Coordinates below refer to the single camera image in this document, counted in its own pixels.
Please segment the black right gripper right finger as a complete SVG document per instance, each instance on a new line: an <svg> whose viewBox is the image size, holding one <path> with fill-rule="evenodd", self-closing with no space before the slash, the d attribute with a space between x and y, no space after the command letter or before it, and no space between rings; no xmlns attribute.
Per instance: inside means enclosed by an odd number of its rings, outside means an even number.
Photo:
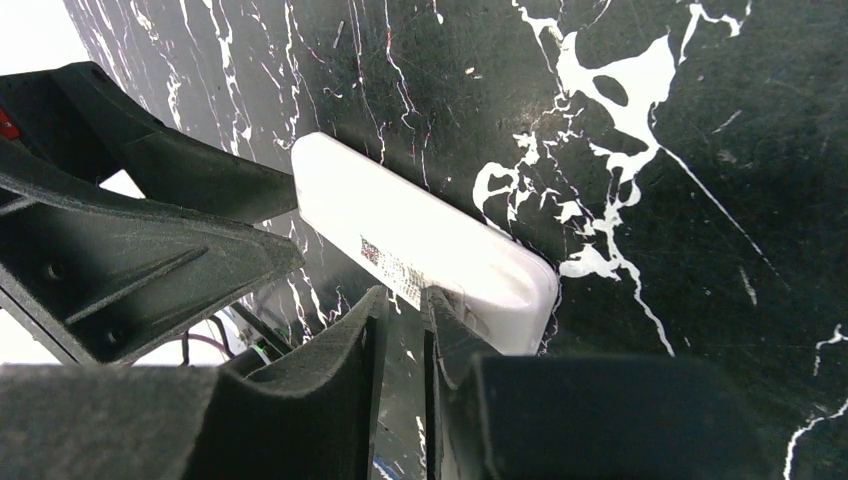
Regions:
<svg viewBox="0 0 848 480"><path fill-rule="evenodd" d="M506 356L422 293L430 479L768 479L721 371L639 355Z"/></svg>

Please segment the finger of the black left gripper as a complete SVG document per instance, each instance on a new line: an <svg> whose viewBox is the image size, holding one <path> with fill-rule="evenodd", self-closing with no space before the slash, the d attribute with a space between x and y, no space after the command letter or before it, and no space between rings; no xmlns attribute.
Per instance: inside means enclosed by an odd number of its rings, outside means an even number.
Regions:
<svg viewBox="0 0 848 480"><path fill-rule="evenodd" d="M298 206L292 175L165 125L93 61L2 76L1 111L37 158L95 185L125 171L148 199L245 224Z"/></svg>
<svg viewBox="0 0 848 480"><path fill-rule="evenodd" d="M65 363L132 362L303 263L288 238L1 146L1 306Z"/></svg>

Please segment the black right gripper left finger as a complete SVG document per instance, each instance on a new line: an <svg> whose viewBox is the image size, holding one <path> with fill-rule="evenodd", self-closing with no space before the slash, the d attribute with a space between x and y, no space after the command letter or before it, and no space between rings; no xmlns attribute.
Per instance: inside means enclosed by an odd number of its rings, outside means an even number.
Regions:
<svg viewBox="0 0 848 480"><path fill-rule="evenodd" d="M5 479L366 479L388 320L372 287L242 376L226 368L5 365Z"/></svg>

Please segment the small white buttoned remote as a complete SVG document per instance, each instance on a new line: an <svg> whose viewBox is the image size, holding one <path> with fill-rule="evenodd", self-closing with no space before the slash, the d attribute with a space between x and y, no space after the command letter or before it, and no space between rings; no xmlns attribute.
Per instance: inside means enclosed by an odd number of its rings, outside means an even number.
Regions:
<svg viewBox="0 0 848 480"><path fill-rule="evenodd" d="M506 355L533 355L559 293L541 257L324 133L291 150L301 218L415 308L430 286Z"/></svg>

